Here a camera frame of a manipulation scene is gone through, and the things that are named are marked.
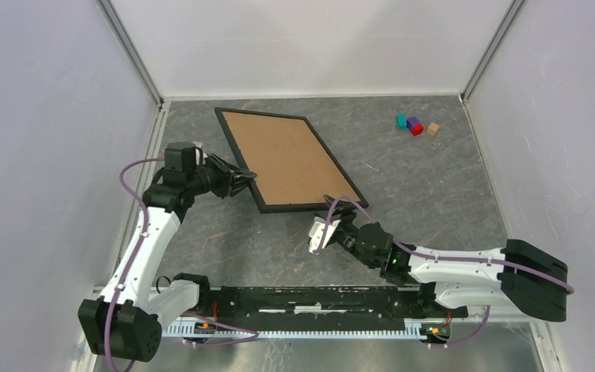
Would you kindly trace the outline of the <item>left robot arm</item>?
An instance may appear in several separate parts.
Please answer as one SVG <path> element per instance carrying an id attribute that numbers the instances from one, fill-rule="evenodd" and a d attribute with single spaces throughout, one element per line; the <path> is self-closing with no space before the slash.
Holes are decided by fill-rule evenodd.
<path id="1" fill-rule="evenodd" d="M 231 198 L 256 178 L 252 171 L 189 142 L 168 145 L 158 161 L 162 167 L 142 194 L 123 186 L 140 207 L 136 227 L 108 283 L 77 311 L 91 352 L 108 361 L 148 362 L 163 331 L 177 318 L 188 311 L 197 316 L 212 313 L 215 302 L 206 276 L 179 273 L 167 289 L 151 296 L 155 274 L 196 197 L 212 193 Z"/>

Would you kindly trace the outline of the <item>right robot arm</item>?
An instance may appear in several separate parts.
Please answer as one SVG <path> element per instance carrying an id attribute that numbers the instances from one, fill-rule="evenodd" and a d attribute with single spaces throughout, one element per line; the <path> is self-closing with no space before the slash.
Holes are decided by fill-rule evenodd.
<path id="1" fill-rule="evenodd" d="M 336 243 L 390 284 L 420 287 L 418 310 L 436 316 L 446 309 L 469 306 L 513 307 L 531 318 L 547 322 L 567 319 L 568 266 L 522 239 L 508 239 L 488 250 L 436 250 L 401 243 L 370 219 L 356 226 L 364 208 L 348 196 L 324 195 L 328 207 L 316 218 L 310 251 L 319 254 Z"/>

